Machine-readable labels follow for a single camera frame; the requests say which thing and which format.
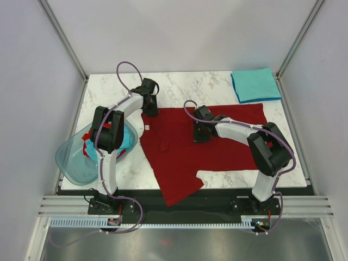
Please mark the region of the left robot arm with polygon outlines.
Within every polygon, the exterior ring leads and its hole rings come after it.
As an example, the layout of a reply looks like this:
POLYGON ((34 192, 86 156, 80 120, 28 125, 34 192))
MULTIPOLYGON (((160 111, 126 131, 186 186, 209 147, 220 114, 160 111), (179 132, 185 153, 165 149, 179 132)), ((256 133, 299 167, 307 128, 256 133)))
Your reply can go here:
POLYGON ((147 116, 157 116, 159 109, 156 95, 159 85, 144 78, 139 87, 110 109, 99 106, 95 109, 91 125, 90 140, 98 158, 98 185, 89 203, 90 215, 114 215, 125 197, 118 197, 116 181, 116 159, 124 139, 125 119, 141 109, 147 116))

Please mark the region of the red t-shirt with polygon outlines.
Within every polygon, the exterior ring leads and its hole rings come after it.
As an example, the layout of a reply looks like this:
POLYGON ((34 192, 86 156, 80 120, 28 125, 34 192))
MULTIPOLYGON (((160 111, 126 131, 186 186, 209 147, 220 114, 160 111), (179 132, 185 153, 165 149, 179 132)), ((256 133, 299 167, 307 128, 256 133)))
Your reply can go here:
POLYGON ((203 187, 203 171, 256 170, 247 145, 212 137, 194 142, 194 124, 183 108, 161 108, 156 117, 141 114, 141 147, 168 207, 203 187))

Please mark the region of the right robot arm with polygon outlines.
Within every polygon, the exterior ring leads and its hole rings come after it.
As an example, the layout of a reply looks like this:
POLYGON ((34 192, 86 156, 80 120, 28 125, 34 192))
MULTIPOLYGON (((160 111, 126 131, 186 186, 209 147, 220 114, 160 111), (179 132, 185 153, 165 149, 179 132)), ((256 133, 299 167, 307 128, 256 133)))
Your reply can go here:
POLYGON ((191 118, 194 120, 194 140, 207 142, 211 137, 230 139, 247 145, 258 169, 251 194, 245 198, 232 200, 236 215, 266 215, 279 212, 275 187, 283 169, 295 159, 280 129, 273 122, 252 126, 224 115, 214 116, 205 105, 197 107, 191 118))

